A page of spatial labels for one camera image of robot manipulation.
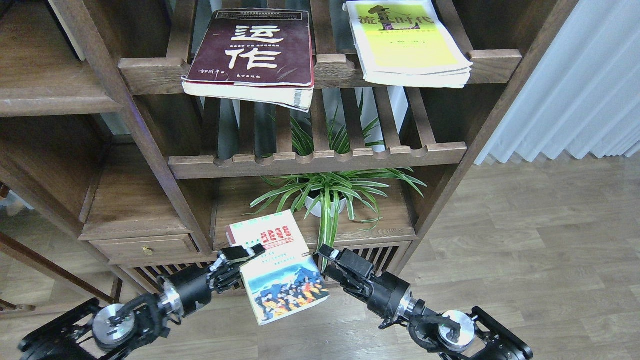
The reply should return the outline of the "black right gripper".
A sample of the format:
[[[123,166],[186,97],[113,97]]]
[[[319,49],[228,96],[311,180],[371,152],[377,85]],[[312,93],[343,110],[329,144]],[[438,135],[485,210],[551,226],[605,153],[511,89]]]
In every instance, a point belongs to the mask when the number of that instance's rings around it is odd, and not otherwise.
[[[317,253],[337,267],[326,268],[325,276],[336,281],[345,293],[366,303],[368,310],[384,323],[410,322],[412,317],[426,314],[425,301],[413,298],[407,281],[389,272],[373,275],[374,264],[354,251],[322,244]]]

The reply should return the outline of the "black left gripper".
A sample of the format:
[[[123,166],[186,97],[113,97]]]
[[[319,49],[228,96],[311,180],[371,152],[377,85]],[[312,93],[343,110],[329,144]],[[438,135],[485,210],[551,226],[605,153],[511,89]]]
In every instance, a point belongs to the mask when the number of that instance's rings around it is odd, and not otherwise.
[[[172,313],[184,318],[208,305],[212,293],[218,294],[229,290],[244,290],[240,265],[263,255],[265,248],[262,244],[246,246],[232,246],[222,248],[217,253],[215,264],[203,268],[197,265],[170,276],[159,276],[158,283],[163,292],[160,301],[167,315]]]

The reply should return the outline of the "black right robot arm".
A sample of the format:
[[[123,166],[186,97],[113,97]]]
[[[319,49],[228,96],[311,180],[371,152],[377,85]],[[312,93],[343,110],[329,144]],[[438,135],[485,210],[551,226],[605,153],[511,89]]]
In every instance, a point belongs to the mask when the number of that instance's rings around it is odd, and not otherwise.
[[[465,351],[479,339],[484,348],[471,356],[473,360],[531,360],[534,356],[528,344],[478,306],[468,314],[438,313],[413,297],[407,281],[389,272],[375,275],[374,265],[350,249],[323,244],[318,255],[329,262],[325,276],[382,318],[380,330],[401,325],[428,353],[437,353],[443,360],[464,360]]]

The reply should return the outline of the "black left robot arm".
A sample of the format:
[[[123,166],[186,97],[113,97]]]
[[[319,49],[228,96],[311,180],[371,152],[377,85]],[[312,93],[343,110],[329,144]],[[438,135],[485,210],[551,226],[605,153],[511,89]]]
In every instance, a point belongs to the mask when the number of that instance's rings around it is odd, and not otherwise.
[[[215,262],[161,276],[162,292],[146,292],[126,304],[101,307],[92,298],[26,335],[18,350],[23,360],[93,360],[81,342],[92,333],[103,359],[124,359],[159,337],[166,338],[169,321],[179,325],[208,305],[213,292],[231,289],[240,280],[241,266],[264,252],[262,244],[223,248]]]

